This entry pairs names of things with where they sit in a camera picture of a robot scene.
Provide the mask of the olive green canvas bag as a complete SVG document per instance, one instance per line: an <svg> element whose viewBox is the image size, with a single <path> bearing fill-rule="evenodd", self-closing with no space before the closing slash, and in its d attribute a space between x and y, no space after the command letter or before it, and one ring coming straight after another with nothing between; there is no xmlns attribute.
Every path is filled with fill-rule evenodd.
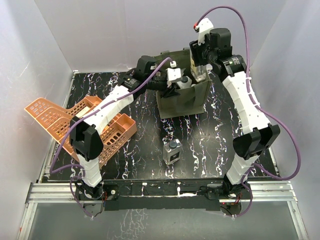
<svg viewBox="0 0 320 240"><path fill-rule="evenodd" d="M206 81L195 81L191 74L189 48L179 51L163 51L154 58L156 63L159 64L167 57L176 61L177 67L181 69L181 78L188 76L192 80L192 85L189 88L180 89L177 83L173 83L166 91L155 91L160 118L169 119L204 113L204 106L212 85L208 71ZM169 67L170 62L166 62L156 76L167 77L167 68Z"/></svg>

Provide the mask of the white rectangular lotion bottle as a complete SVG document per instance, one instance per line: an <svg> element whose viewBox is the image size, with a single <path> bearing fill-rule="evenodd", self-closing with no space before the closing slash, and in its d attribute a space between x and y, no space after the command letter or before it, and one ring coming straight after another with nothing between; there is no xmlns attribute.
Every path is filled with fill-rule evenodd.
<svg viewBox="0 0 320 240"><path fill-rule="evenodd" d="M187 89L192 86L192 80L188 76L183 76L180 81L176 83L180 89Z"/></svg>

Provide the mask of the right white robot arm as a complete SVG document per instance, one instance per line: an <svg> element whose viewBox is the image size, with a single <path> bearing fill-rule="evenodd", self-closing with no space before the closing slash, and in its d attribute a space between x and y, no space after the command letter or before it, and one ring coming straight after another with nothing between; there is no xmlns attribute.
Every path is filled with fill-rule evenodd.
<svg viewBox="0 0 320 240"><path fill-rule="evenodd" d="M233 139L235 152L230 169L217 191L233 199L244 189L248 170L280 134L280 127L271 124L266 115L257 109L250 97L250 80L247 65L241 55L232 53L231 32L227 28L196 26L198 39L190 42L194 65L211 65L233 100L242 124L242 135Z"/></svg>

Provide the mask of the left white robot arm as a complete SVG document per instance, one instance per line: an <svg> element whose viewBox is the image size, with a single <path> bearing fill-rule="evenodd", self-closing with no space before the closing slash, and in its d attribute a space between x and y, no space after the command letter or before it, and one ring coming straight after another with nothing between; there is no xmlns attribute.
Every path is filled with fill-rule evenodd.
<svg viewBox="0 0 320 240"><path fill-rule="evenodd" d="M67 135L82 166L83 174L82 179L77 180L75 185L80 192L93 200L101 198L104 189L99 164L99 155L104 149L101 138L104 128L123 108L146 91L147 83L166 62L176 66L176 62L170 57L159 64L151 56L144 55L140 59L149 60L146 70L139 71L138 67L128 70L100 104L83 117L75 116L70 121Z"/></svg>

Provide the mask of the clear square bottle black cap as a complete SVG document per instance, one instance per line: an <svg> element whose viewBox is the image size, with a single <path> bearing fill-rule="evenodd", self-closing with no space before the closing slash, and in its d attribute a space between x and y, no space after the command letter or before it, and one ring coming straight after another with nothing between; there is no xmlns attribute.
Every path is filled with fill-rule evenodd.
<svg viewBox="0 0 320 240"><path fill-rule="evenodd" d="M207 66L203 65L204 60L196 50L190 50L190 72L197 83L208 79Z"/></svg>

